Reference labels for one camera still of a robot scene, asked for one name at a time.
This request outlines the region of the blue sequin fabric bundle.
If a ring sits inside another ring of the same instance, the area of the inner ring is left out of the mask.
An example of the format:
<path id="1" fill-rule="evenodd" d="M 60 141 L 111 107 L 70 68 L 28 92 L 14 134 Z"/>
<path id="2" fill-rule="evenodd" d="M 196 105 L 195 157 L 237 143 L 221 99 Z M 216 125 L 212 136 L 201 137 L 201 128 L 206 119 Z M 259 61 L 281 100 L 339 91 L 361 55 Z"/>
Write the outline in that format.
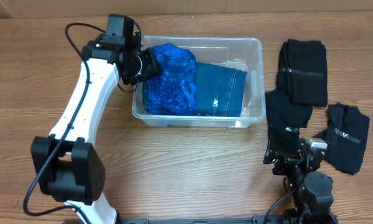
<path id="1" fill-rule="evenodd" d="M 196 112 L 196 57 L 171 43 L 150 48 L 162 74 L 144 82 L 142 99 L 146 112 L 193 116 Z"/>

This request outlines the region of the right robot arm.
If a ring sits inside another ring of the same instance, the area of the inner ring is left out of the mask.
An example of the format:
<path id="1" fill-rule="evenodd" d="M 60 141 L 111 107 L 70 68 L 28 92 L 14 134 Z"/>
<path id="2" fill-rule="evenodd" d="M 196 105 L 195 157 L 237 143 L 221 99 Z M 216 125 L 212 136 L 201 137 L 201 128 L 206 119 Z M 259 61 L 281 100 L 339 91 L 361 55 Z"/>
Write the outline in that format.
<path id="1" fill-rule="evenodd" d="M 273 164 L 272 173 L 284 176 L 287 194 L 253 222 L 337 224 L 337 216 L 331 213 L 333 179 L 318 171 L 327 152 L 327 144 L 318 138 L 301 138 L 294 155 L 279 152 L 269 141 L 263 163 Z"/>

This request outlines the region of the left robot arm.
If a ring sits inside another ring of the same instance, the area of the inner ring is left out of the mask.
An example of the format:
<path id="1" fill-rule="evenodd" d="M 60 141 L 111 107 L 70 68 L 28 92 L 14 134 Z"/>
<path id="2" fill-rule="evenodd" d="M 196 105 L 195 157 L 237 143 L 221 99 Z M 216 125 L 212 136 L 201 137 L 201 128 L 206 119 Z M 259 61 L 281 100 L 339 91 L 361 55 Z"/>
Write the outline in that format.
<path id="1" fill-rule="evenodd" d="M 99 122 L 115 88 L 136 90 L 162 71 L 153 51 L 143 49 L 138 23 L 123 15 L 110 14 L 106 28 L 77 54 L 80 75 L 65 111 L 48 136 L 32 142 L 31 186 L 82 223 L 120 223 L 103 192 L 106 171 L 95 149 Z"/>

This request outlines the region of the blue denim jeans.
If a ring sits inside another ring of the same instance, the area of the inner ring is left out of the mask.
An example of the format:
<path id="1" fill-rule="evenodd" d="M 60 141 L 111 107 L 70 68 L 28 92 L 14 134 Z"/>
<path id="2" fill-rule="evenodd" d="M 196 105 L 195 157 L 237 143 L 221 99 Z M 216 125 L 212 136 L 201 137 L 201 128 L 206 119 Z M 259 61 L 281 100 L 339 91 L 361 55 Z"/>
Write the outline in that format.
<path id="1" fill-rule="evenodd" d="M 196 64 L 196 114 L 239 117 L 247 72 L 208 63 Z"/>

